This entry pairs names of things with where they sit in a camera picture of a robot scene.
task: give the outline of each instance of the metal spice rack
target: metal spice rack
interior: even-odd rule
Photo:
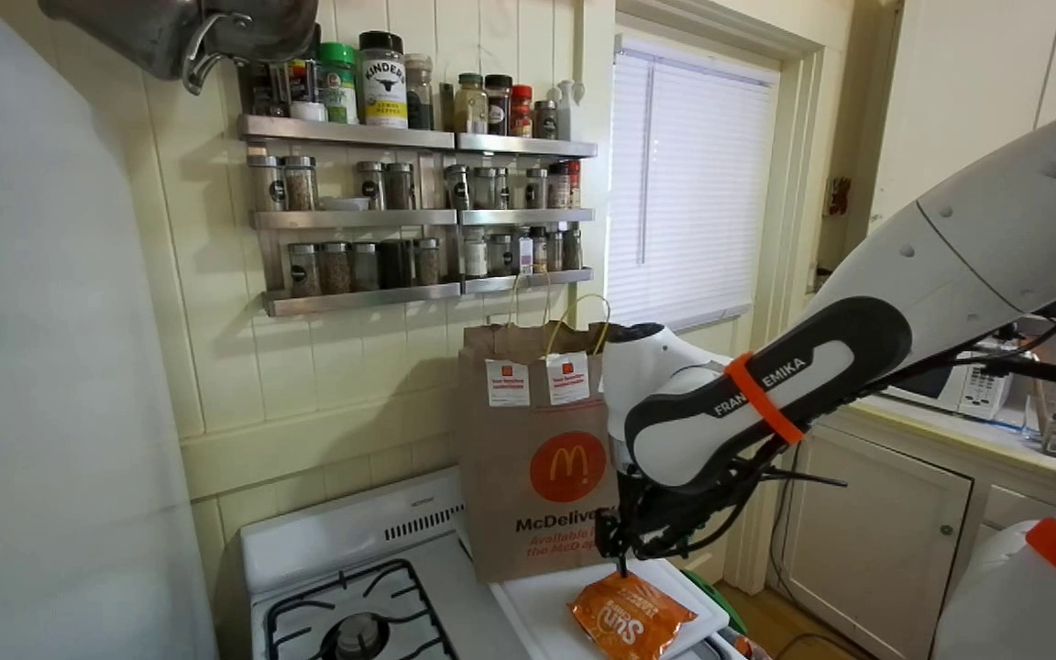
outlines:
[[[405,133],[405,129],[371,129],[371,123],[328,123],[296,118],[257,118],[247,113],[239,123],[249,148],[362,148],[362,150],[421,150],[450,157],[595,157],[595,141],[569,140],[522,140],[522,137],[472,137],[472,133]],[[590,266],[569,272],[535,272],[535,273],[488,273],[488,278],[450,278],[432,284],[400,284],[400,289],[362,289],[362,294],[312,294],[296,298],[282,284],[288,243],[324,237],[346,232],[387,232],[387,227],[562,227],[587,225],[590,210],[288,210],[288,214],[249,214],[249,227],[260,237],[266,255],[266,311],[267,314],[324,314],[346,309],[376,305],[408,305],[408,299],[454,299],[466,294],[519,294],[535,284],[575,284],[590,278]]]

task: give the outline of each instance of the robotic arm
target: robotic arm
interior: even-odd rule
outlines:
[[[1037,129],[893,215],[744,369],[670,331],[635,327],[607,348],[620,511],[599,515],[609,558],[711,541],[774,459],[806,429],[925,359],[1056,299],[1056,123]]]

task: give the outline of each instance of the window shade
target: window shade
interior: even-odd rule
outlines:
[[[620,52],[609,299],[620,324],[706,327],[751,305],[774,80]]]

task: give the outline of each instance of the orange food package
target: orange food package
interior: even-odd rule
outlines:
[[[569,617],[609,660],[661,660],[678,630],[698,619],[639,577],[607,577],[569,602]]]

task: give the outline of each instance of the paper bag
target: paper bag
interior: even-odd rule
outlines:
[[[483,578],[595,564],[617,504],[603,382],[607,327],[464,331],[464,493]]]

